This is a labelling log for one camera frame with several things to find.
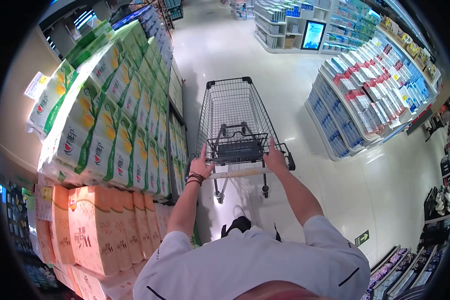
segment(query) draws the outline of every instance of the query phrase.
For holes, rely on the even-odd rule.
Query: store aisle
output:
[[[350,241],[369,231],[370,238],[360,250],[370,264],[394,244],[416,247],[423,226],[423,201],[442,182],[440,159],[446,133],[436,132],[428,142],[421,130],[411,136],[401,133],[351,159],[332,161],[303,106],[318,67],[331,56],[267,53],[253,35],[254,21],[237,21],[229,7],[216,2],[185,0],[185,17],[174,22],[174,56],[186,80],[183,99],[189,152],[195,152],[207,81],[250,76],[278,138],[294,156],[294,175],[317,197],[325,216]],[[219,189],[224,181],[219,180]],[[273,232],[275,223],[282,238],[303,242],[302,228],[280,182],[273,174],[268,181],[270,196],[264,199],[261,176],[229,180],[223,204],[213,196],[213,181],[204,182],[197,212],[202,242],[220,238],[222,225],[233,220],[235,204],[259,228]]]

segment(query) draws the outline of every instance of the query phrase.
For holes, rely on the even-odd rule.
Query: white t-shirt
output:
[[[168,233],[133,286],[134,300],[233,300],[281,280],[321,296],[358,300],[370,280],[365,255],[321,215],[303,226],[306,243],[279,242],[263,230],[232,229],[192,249],[180,231]]]

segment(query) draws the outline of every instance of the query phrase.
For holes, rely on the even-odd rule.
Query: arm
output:
[[[192,160],[190,165],[190,174],[199,174],[204,178],[210,176],[211,171],[214,169],[214,163],[206,165],[205,157],[206,145],[203,144],[201,154],[199,158]],[[172,231],[181,231],[192,236],[193,225],[195,224],[195,215],[197,213],[197,196],[200,189],[200,183],[197,178],[190,177],[183,189],[182,194],[176,201],[172,214],[168,219],[167,234]]]
[[[272,170],[282,183],[290,207],[300,225],[313,216],[323,216],[320,203],[312,192],[290,173],[285,157],[275,148],[274,138],[270,136],[270,152],[263,155],[267,167]]]

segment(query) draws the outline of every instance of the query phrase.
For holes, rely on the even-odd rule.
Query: arrow sign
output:
[[[355,246],[359,247],[361,244],[365,243],[370,238],[369,231],[365,231],[359,237],[355,238]]]

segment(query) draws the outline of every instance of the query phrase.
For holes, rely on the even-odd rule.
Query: hand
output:
[[[198,175],[201,175],[207,179],[210,176],[210,173],[215,168],[214,162],[211,162],[210,165],[206,165],[205,162],[207,161],[207,157],[205,156],[205,152],[207,150],[207,145],[203,144],[203,147],[201,149],[200,157],[194,158],[192,160],[192,163],[190,164],[190,172],[189,175],[195,173]]]
[[[268,154],[263,155],[263,160],[267,167],[273,172],[283,170],[285,168],[287,170],[287,163],[285,162],[285,156],[282,154],[280,150],[275,148],[274,137],[270,136],[270,150]]]

